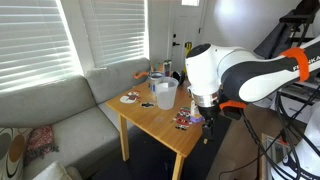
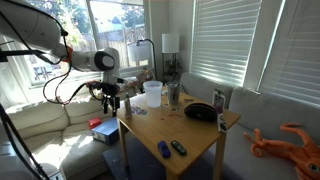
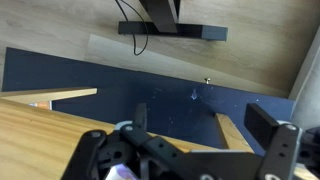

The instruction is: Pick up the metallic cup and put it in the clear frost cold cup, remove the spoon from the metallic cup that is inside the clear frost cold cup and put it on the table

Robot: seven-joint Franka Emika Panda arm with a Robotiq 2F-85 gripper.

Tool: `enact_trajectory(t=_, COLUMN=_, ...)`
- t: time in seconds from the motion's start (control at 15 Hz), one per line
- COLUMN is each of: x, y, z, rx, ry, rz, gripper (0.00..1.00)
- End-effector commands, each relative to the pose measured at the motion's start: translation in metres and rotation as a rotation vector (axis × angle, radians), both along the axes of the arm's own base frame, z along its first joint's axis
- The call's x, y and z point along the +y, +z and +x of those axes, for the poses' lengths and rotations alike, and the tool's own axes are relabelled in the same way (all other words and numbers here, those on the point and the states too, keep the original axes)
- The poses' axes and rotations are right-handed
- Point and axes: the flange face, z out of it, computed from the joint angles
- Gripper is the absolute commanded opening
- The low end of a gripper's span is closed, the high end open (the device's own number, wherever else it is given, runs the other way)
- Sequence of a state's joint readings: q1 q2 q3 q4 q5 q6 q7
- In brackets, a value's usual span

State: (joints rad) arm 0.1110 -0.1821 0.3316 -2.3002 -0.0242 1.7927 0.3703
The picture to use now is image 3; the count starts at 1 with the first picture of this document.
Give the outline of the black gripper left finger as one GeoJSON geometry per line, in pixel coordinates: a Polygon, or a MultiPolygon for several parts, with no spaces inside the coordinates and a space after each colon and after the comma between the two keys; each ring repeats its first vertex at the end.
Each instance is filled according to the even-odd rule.
{"type": "Polygon", "coordinates": [[[136,106],[134,123],[143,130],[147,129],[147,105],[145,103],[136,106]]]}

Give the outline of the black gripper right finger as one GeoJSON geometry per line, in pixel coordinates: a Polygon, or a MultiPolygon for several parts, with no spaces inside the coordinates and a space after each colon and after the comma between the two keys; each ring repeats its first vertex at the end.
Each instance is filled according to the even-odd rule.
{"type": "Polygon", "coordinates": [[[244,126],[258,144],[267,150],[279,123],[258,104],[249,103],[245,110],[244,126]]]}

